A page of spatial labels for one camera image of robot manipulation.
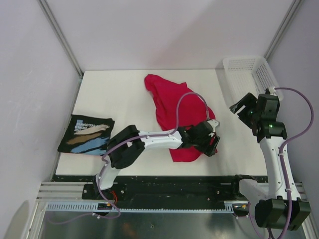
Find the red t-shirt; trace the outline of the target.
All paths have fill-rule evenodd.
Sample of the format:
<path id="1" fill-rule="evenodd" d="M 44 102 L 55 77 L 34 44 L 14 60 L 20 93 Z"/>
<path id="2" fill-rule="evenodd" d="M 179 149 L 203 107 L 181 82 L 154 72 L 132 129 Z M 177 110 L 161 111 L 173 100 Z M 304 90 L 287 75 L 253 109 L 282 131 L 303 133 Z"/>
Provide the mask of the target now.
<path id="1" fill-rule="evenodd" d="M 210 118 L 215 119 L 212 109 L 208 109 L 199 96 L 193 92 L 186 82 L 175 83 L 158 75 L 148 74 L 144 79 L 146 90 L 153 96 L 156 107 L 156 118 L 163 131 L 179 126 L 197 125 Z"/>

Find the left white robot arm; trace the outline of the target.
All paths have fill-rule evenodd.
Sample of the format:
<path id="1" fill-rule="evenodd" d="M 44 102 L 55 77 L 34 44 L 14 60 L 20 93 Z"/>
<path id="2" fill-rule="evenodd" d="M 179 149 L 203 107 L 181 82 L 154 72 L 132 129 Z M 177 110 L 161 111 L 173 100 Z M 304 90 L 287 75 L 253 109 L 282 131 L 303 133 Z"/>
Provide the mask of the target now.
<path id="1" fill-rule="evenodd" d="M 111 138 L 102 156 L 104 165 L 96 175 L 93 194 L 99 199 L 107 198 L 119 172 L 131 166 L 145 150 L 194 148 L 208 157 L 213 156 L 220 141 L 216 133 L 219 125 L 217 120 L 209 119 L 197 125 L 160 132 L 138 130 L 135 125 L 127 126 Z"/>

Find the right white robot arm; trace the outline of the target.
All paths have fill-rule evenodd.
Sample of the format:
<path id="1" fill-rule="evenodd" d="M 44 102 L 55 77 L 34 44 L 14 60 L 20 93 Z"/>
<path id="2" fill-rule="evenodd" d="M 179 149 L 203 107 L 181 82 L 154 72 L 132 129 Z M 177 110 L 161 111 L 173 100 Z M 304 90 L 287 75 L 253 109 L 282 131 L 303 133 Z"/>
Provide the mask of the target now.
<path id="1" fill-rule="evenodd" d="M 231 185 L 230 195 L 246 197 L 254 208 L 257 226 L 283 231 L 297 230 L 311 212 L 309 202 L 302 200 L 290 170 L 287 154 L 287 132 L 277 121 L 280 100 L 276 95 L 247 93 L 230 107 L 257 138 L 266 164 L 268 189 L 248 175 L 240 175 Z"/>

